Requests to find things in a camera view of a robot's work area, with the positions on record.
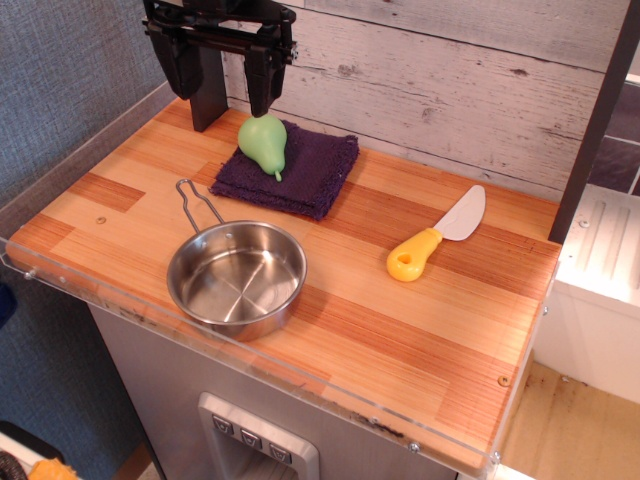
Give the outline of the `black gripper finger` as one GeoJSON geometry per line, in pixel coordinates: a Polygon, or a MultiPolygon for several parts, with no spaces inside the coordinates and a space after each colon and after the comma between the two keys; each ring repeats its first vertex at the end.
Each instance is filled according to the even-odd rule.
{"type": "Polygon", "coordinates": [[[181,99],[190,99],[204,78],[199,47],[175,30],[149,27],[147,33],[172,91],[181,99]]]}
{"type": "Polygon", "coordinates": [[[289,48],[252,45],[245,54],[244,68],[251,114],[262,117],[282,95],[286,66],[291,63],[289,48]]]}

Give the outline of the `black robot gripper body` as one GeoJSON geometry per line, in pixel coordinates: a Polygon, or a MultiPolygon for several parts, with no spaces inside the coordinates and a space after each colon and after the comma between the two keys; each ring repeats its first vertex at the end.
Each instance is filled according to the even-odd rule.
{"type": "Polygon", "coordinates": [[[147,35],[166,61],[200,46],[235,54],[264,48],[282,64],[297,59],[296,14],[276,1],[146,1],[144,10],[147,35]]]}

